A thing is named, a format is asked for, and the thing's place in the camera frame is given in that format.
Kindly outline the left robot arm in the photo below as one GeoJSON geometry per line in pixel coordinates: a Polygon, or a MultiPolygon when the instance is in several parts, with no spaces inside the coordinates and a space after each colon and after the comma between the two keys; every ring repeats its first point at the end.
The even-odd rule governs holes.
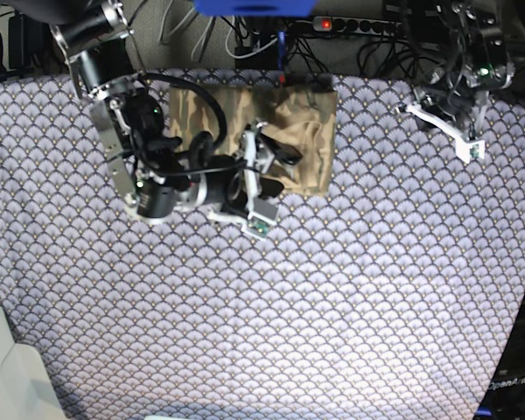
{"type": "Polygon", "coordinates": [[[491,93],[515,74],[495,1],[401,1],[402,33],[417,61],[434,67],[398,110],[441,130],[457,158],[469,164],[486,155],[480,130],[491,93]]]}

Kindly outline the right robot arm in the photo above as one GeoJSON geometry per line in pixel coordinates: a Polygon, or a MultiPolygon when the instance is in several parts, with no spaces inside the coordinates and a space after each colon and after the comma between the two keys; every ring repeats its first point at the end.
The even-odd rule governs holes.
{"type": "Polygon", "coordinates": [[[203,207],[210,221],[233,224],[256,239],[277,223],[272,200],[283,185],[268,178],[275,162],[295,165],[300,152],[247,125],[239,149],[222,155],[228,135],[221,105],[187,80],[134,68],[125,43],[134,34],[117,1],[14,1],[11,7],[50,27],[75,93],[92,102],[91,117],[115,189],[129,217],[155,225],[174,211],[203,207]],[[217,132],[199,132],[187,149],[165,134],[165,119],[148,81],[195,93],[212,110],[217,132]]]}

